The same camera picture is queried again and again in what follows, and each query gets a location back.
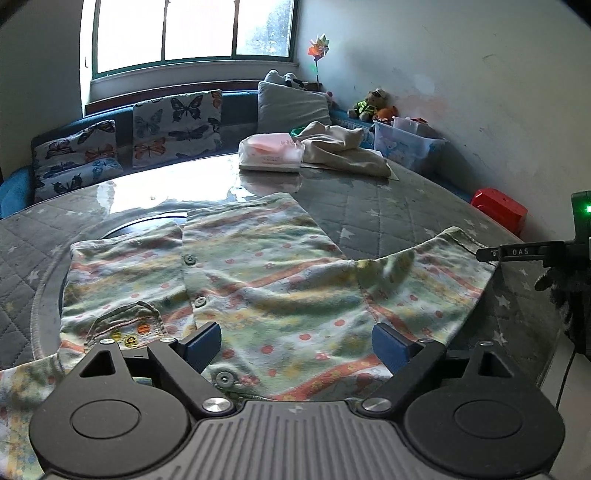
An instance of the teddy bear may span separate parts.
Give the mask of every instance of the teddy bear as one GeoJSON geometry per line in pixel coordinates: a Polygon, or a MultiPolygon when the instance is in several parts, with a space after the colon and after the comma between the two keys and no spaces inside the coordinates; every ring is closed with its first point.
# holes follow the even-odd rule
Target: teddy bear
{"type": "Polygon", "coordinates": [[[365,100],[357,103],[348,111],[349,118],[359,118],[362,122],[371,122],[374,115],[388,106],[387,94],[382,89],[372,90],[365,100]]]}

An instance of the blue gripper pad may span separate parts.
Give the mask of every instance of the blue gripper pad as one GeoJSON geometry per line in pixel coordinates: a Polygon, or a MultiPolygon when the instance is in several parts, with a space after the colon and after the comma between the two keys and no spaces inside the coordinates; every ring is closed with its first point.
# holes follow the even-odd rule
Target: blue gripper pad
{"type": "Polygon", "coordinates": [[[183,360],[199,373],[205,370],[222,347],[222,329],[215,323],[187,343],[183,360]]]}
{"type": "Polygon", "coordinates": [[[393,375],[406,365],[421,346],[398,333],[387,323],[374,326],[371,335],[374,353],[393,375]]]}

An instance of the beige cloth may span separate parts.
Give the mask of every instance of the beige cloth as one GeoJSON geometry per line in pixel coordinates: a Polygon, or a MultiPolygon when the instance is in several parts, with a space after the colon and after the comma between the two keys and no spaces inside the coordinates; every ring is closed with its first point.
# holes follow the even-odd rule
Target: beige cloth
{"type": "Polygon", "coordinates": [[[388,178],[391,174],[386,159],[377,153],[360,148],[364,131],[362,128],[347,130],[338,125],[327,127],[312,122],[295,140],[305,146],[305,163],[327,165],[335,170],[349,171],[388,178]]]}

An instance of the butterfly pillow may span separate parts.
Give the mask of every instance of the butterfly pillow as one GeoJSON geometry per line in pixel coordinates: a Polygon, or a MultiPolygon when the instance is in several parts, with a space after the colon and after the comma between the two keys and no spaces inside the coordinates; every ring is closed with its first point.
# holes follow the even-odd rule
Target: butterfly pillow
{"type": "Polygon", "coordinates": [[[76,154],[63,155],[61,166],[35,173],[36,203],[123,175],[123,168],[113,158],[100,158],[78,166],[75,161],[70,162],[72,155],[76,154]]]}
{"type": "Polygon", "coordinates": [[[222,92],[188,93],[134,105],[134,168],[221,149],[222,92]]]}
{"type": "Polygon", "coordinates": [[[37,146],[33,170],[36,202],[122,175],[115,121],[99,122],[37,146]]]}

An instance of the sleeve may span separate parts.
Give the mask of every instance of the sleeve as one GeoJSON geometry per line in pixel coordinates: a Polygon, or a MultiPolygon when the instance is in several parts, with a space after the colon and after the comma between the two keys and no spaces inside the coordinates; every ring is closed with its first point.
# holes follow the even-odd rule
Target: sleeve
{"type": "Polygon", "coordinates": [[[449,344],[495,271],[495,264],[476,260],[479,247],[452,227],[416,247],[357,261],[366,308],[409,340],[449,344]]]}

